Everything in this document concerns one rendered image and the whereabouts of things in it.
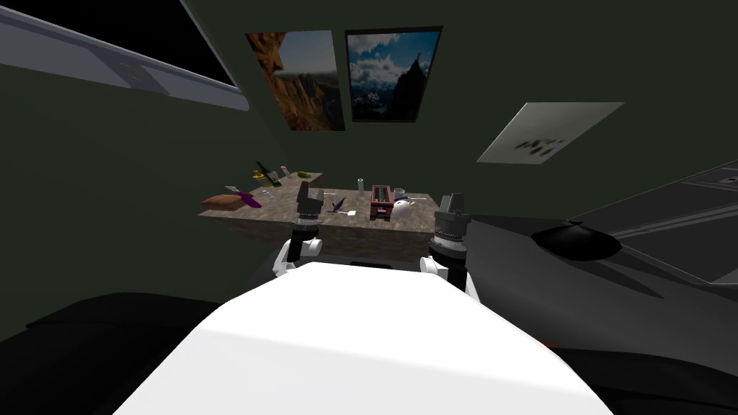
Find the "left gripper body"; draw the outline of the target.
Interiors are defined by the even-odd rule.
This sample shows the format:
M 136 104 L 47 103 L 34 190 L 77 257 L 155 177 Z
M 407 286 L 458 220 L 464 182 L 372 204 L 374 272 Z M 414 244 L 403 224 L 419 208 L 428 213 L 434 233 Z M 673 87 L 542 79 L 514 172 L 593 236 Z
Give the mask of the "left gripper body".
M 302 197 L 298 200 L 297 214 L 298 223 L 316 223 L 324 206 L 324 201 L 310 197 Z

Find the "brown stone table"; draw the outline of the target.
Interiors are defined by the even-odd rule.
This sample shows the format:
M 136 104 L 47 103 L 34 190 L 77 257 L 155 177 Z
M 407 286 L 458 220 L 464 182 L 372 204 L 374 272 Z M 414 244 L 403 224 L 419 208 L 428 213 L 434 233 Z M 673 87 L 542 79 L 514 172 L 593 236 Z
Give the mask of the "brown stone table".
M 260 209 L 243 206 L 236 211 L 206 210 L 202 215 L 261 244 L 280 248 L 298 218 L 296 199 L 301 179 L 283 178 L 282 183 L 278 188 L 253 190 Z M 370 196 L 370 185 L 365 185 L 362 196 L 356 189 L 324 191 L 319 214 L 322 254 L 395 262 L 416 262 L 427 256 L 437 203 L 427 194 L 411 193 L 414 211 L 410 218 L 370 220 Z M 356 210 L 356 215 L 329 213 L 332 203 L 343 197 L 347 198 L 344 209 Z

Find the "green wine bottle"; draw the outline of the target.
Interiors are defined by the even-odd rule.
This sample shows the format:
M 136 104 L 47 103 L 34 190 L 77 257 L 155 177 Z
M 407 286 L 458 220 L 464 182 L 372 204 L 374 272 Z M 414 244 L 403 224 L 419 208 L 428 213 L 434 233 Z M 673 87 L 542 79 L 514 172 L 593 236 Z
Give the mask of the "green wine bottle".
M 257 166 L 259 167 L 259 173 L 262 174 L 266 180 L 273 186 L 273 187 L 281 187 L 282 183 L 279 180 L 278 175 L 272 170 L 267 169 L 264 167 L 263 164 L 257 161 Z

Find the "red toaster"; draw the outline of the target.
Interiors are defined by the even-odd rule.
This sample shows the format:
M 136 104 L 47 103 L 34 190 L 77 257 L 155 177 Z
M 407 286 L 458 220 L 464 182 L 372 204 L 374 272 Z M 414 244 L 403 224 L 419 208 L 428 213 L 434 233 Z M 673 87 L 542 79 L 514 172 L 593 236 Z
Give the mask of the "red toaster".
M 394 196 L 389 185 L 373 185 L 370 198 L 370 220 L 391 220 Z

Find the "brown bread loaf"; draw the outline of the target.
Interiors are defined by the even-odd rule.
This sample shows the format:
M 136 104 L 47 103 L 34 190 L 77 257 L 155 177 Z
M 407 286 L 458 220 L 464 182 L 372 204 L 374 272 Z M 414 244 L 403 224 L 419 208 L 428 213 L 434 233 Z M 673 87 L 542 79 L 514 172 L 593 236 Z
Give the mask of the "brown bread loaf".
M 216 195 L 200 203 L 206 210 L 236 211 L 245 206 L 238 194 Z

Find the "canyon picture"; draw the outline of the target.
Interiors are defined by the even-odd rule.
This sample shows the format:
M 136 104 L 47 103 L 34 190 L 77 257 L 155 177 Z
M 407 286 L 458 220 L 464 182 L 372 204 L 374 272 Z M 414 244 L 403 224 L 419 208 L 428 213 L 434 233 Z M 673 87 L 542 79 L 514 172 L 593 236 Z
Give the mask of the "canyon picture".
M 246 38 L 290 130 L 345 129 L 330 30 L 253 32 Z

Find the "white picture with dark marks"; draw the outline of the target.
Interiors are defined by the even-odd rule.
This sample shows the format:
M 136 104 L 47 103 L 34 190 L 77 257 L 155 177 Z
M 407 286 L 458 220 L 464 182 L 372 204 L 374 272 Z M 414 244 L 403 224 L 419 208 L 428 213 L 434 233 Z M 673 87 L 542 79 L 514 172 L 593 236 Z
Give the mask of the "white picture with dark marks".
M 526 102 L 477 161 L 544 164 L 621 106 L 621 102 Z

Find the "black round dome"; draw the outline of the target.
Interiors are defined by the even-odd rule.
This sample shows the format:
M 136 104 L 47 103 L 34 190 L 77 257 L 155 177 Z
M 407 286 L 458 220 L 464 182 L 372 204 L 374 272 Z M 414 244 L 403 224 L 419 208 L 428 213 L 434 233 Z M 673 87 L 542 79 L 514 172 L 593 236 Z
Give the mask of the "black round dome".
M 615 237 L 582 224 L 580 220 L 569 221 L 566 225 L 539 231 L 530 237 L 542 249 L 570 261 L 600 261 L 622 249 Z

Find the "snowy mountain picture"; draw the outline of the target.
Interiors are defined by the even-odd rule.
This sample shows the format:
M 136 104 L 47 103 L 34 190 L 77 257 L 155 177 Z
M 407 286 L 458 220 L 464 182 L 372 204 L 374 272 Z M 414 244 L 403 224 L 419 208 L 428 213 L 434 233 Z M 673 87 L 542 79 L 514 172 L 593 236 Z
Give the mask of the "snowy mountain picture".
M 344 32 L 353 122 L 416 122 L 442 26 Z

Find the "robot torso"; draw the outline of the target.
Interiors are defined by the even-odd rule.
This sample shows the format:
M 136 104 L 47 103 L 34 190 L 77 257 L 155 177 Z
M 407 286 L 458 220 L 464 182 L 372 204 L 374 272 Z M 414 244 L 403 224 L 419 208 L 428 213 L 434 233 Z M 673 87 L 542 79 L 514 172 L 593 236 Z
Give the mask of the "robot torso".
M 429 273 L 310 262 L 210 314 L 114 415 L 612 415 Z

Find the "window with grey frame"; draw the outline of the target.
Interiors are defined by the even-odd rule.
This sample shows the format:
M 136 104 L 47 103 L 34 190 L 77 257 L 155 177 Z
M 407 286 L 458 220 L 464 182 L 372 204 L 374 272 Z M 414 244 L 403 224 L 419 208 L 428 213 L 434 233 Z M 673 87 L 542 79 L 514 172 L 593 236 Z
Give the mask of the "window with grey frame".
M 241 90 L 0 5 L 0 63 L 248 111 Z

